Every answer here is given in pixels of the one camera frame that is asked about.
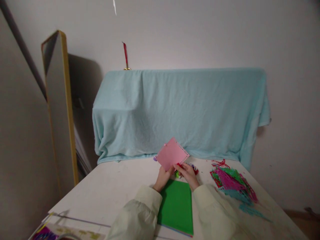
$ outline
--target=table surface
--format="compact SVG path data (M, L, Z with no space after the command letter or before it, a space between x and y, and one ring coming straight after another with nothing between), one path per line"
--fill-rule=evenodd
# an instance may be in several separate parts
M210 175L213 169L211 160L189 157L186 162L193 163L198 168L197 177L200 183L215 186ZM224 196L238 212L241 221L247 226L252 226L250 229L258 239L307 239L240 162L226 160L226 164L237 169L247 179L259 200L259 204L255 204L255 209L272 221L268 222L241 212L238 200ZM160 164L152 158L101 163L49 211L87 222L58 216L51 217L49 222L107 234L120 209L135 197L139 187L152 186L155 183L159 168ZM186 182L184 178L176 180ZM193 239L203 239L194 200L192 213ZM157 225L155 239L184 240L190 237Z

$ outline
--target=white string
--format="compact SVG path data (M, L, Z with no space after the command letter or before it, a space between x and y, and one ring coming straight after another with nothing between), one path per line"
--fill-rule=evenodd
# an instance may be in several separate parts
M116 11L116 1L115 1L115 0L113 0L113 6L114 6L114 12L115 12L115 14L117 15L117 11Z

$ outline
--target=craft materials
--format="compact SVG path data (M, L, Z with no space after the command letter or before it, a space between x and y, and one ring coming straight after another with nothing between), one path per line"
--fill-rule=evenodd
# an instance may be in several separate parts
M253 208L254 203L258 202L258 198L246 178L236 169L230 168L225 163L225 159L222 162L215 160L213 162L212 165L216 168L210 174L219 190L225 195L240 200L242 204L239 206L239 209L243 212L270 221L261 212Z
M104 240L106 235L47 222L46 226L42 228L40 232L36 233L32 239L58 240L64 239L64 237L81 240Z
M230 177L226 172L222 171L220 167L217 167L214 172L219 175L220 181L224 189L245 190L246 186L241 185L237 180Z
M158 224L192 237L192 198L189 185L169 179L161 195Z
M163 145L155 159L168 171L173 164L182 164L188 157L189 154L173 137Z
M256 216L261 217L269 222L272 222L270 219L266 218L261 212L259 212L258 210L254 209L252 207L247 206L246 204L241 204L239 206L239 209L245 213L248 213L251 216L256 215Z
M212 160L213 164L212 166L218 166L218 167L227 167L230 168L227 164L226 164L226 160L223 159L222 162L216 161L216 160Z
M226 190L226 189L223 189L223 188L219 188L219 190L221 192L223 192L225 195L229 195L230 197L238 199L241 202L248 204L249 206L253 206L253 204L254 204L252 202L252 200L248 197L248 194L243 190L240 190L240 191L237 191L237 190L234 190L234 189Z
M194 174L197 175L199 170L192 163L189 163L189 165L193 168Z
M256 193L254 192L254 190L252 189L252 187L249 185L249 183L247 182L247 180L240 174L242 180L244 181L246 187L247 187L247 191L249 193L249 197L251 198L252 201L254 201L255 203L258 202L258 198L256 196Z
M222 183L220 181L219 175L216 174L213 170L210 172L213 180L215 181L215 183L217 184L218 188L222 187Z
M178 171L175 171L175 172L174 172L174 175L176 176L176 178L179 178L179 179L182 178L182 176L179 175L179 172L178 172Z

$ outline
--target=green paper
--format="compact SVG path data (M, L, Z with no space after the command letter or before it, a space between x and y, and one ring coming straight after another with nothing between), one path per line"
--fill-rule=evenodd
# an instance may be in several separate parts
M161 191L158 224L193 235L192 198L189 184L169 179Z

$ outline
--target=pink paper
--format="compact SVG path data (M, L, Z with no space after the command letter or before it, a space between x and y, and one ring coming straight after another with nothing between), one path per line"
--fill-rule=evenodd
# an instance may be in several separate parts
M163 145L163 147L158 152L158 155L155 156L155 159L163 166L163 168L168 171L173 164L180 163L182 164L189 154L177 140L173 137L168 143Z

